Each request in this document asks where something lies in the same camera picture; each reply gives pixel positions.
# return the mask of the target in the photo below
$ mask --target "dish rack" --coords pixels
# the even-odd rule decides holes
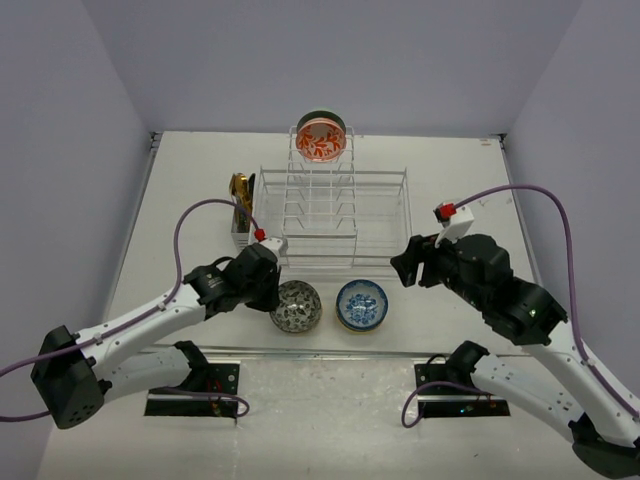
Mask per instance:
[[[289,133],[286,169],[260,169],[253,204],[258,224],[288,243],[283,268],[394,274],[389,259],[411,237],[406,169],[356,170],[351,127],[345,150],[326,163],[306,160],[295,148],[295,127]],[[238,249],[255,241],[253,229],[232,236]]]

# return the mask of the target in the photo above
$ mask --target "blue patterned bowl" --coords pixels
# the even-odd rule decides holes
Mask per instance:
[[[355,332],[369,332],[379,327],[388,309],[389,300],[384,290],[370,280],[347,283],[336,299],[338,319]]]

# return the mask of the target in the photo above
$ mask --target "red patterned bowl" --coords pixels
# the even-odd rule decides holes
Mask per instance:
[[[328,118],[314,118],[302,125],[296,135],[296,148],[312,162],[331,162],[347,146],[340,125]]]

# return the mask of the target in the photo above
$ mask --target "purple cable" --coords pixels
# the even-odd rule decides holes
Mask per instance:
[[[453,382],[441,382],[441,381],[438,381],[438,382],[425,383],[424,385],[420,385],[413,392],[411,392],[411,395],[409,395],[409,398],[407,398],[407,401],[404,402],[404,406],[402,407],[402,417],[401,417],[402,426],[404,428],[413,428],[418,423],[420,423],[420,420],[422,420],[422,417],[420,416],[420,413],[418,413],[418,416],[415,418],[415,420],[413,422],[407,423],[407,409],[409,408],[409,404],[411,403],[411,400],[413,400],[416,396],[418,396],[423,391],[427,390],[428,388],[432,388],[432,387],[451,387],[451,388],[455,388],[455,389],[458,389],[458,390],[462,390],[463,392],[475,393],[477,395],[489,395],[487,392],[483,392],[482,390],[478,390],[477,388],[466,387],[464,385],[460,385],[458,383],[453,383]]]
[[[239,397],[237,395],[232,395],[230,393],[218,393],[218,392],[189,392],[187,390],[180,390],[179,388],[166,387],[162,389],[163,392],[174,393],[178,395],[185,395],[189,397],[195,398],[227,398],[229,400],[235,400],[238,403],[244,405],[244,411],[242,413],[238,413],[236,418],[242,418],[247,413],[249,413],[249,402],[247,402],[244,398]]]
[[[249,213],[249,211],[247,211],[247,209],[245,209],[242,205],[238,205],[237,203],[233,203],[229,200],[223,200],[223,199],[219,199],[219,198],[210,198],[208,200],[201,200],[197,203],[194,203],[193,205],[191,205],[189,208],[187,208],[184,213],[180,216],[180,218],[178,219],[178,223],[176,223],[176,228],[173,232],[173,255],[174,258],[176,260],[176,281],[173,285],[173,288],[171,289],[171,292],[169,292],[169,295],[167,296],[165,302],[168,303],[171,300],[173,300],[173,298],[176,296],[176,294],[178,293],[178,290],[180,290],[180,285],[182,284],[182,261],[180,260],[180,248],[179,248],[179,239],[180,239],[180,229],[182,228],[182,224],[184,223],[184,221],[186,220],[186,218],[189,216],[189,214],[191,212],[193,212],[196,208],[199,208],[203,205],[209,205],[212,203],[221,203],[224,205],[230,205],[232,207],[234,207],[235,209],[239,210],[240,212],[242,212],[243,214],[245,214],[249,220],[251,220],[251,223],[253,224],[253,226],[255,227],[256,230],[258,230],[260,227],[258,226],[258,222],[256,222],[256,219],[253,218],[253,216],[251,215],[251,213]],[[147,310],[146,312],[141,313],[140,315],[132,318],[131,320],[129,320],[128,322],[123,323],[122,325],[120,325],[119,327],[113,328],[111,330],[106,331],[105,333],[102,334],[102,338],[109,338],[112,337],[113,335],[116,335],[120,332],[122,332],[123,330],[126,330],[127,328],[130,328],[132,326],[134,326],[137,323],[140,323],[141,321],[145,320],[146,318],[149,318],[151,315],[153,315],[154,313],[158,312],[160,309],[155,306],[153,308],[150,308],[149,310]],[[76,352],[78,350],[82,350],[83,348],[88,347],[89,345],[93,345],[94,343],[97,342],[97,339],[92,338],[90,340],[87,340],[85,342],[79,343],[77,345],[73,345],[72,347],[67,347],[67,348],[63,348],[61,350],[56,350],[55,352],[50,352],[50,353],[45,353],[43,355],[37,355],[35,357],[31,357],[31,358],[27,358],[25,360],[21,360],[19,362],[14,363],[13,365],[9,365],[8,367],[3,368],[2,370],[0,370],[0,378],[4,377],[5,375],[18,370],[19,368],[22,367],[26,367],[27,365],[31,365],[34,364],[36,362],[42,361],[42,360],[51,360],[52,358],[57,358],[57,357],[61,357],[62,355],[66,355],[68,353],[72,353],[72,352]],[[185,393],[185,394],[189,394],[189,395],[193,395],[193,392],[187,392],[187,391],[182,391],[182,390],[176,390],[176,393]],[[240,403],[242,403],[243,405],[245,405],[247,407],[247,409],[245,410],[245,412],[243,412],[242,415],[239,415],[239,417],[242,417],[244,415],[247,414],[247,412],[249,411],[249,404],[245,401],[242,400],[240,401],[238,400]],[[27,422],[29,420],[36,420],[38,418],[43,418],[49,415],[49,412],[45,411],[45,412],[40,412],[40,413],[33,413],[31,415],[24,415],[24,416],[19,416],[19,417],[5,417],[5,416],[0,416],[0,423],[12,423],[12,422]]]
[[[611,395],[615,400],[620,404],[627,412],[629,412],[633,417],[640,417],[640,412],[633,408],[624,398],[620,395],[613,386],[607,381],[606,378],[600,373],[598,368],[595,365],[589,364],[589,355],[587,354],[587,350],[584,348],[584,342],[582,341],[582,334],[580,333],[580,325],[578,323],[578,302],[576,299],[576,281],[575,274],[573,268],[573,240],[571,238],[571,228],[569,227],[569,218],[567,217],[567,212],[564,209],[562,202],[560,199],[556,197],[553,193],[551,193],[546,188],[538,187],[537,185],[502,185],[500,187],[490,188],[485,190],[484,192],[477,193],[475,195],[470,196],[469,198],[465,198],[461,202],[458,202],[454,205],[456,209],[463,207],[471,202],[478,200],[479,198],[486,197],[487,195],[492,195],[497,192],[503,192],[505,190],[533,190],[535,192],[542,193],[549,197],[553,203],[558,208],[560,212],[560,217],[562,217],[562,225],[564,226],[564,235],[567,244],[567,266],[568,266],[568,274],[569,274],[569,310],[571,312],[571,330],[573,332],[573,341],[576,344],[576,348],[578,353],[580,354],[580,358],[587,365],[593,376],[600,382],[602,387]]]

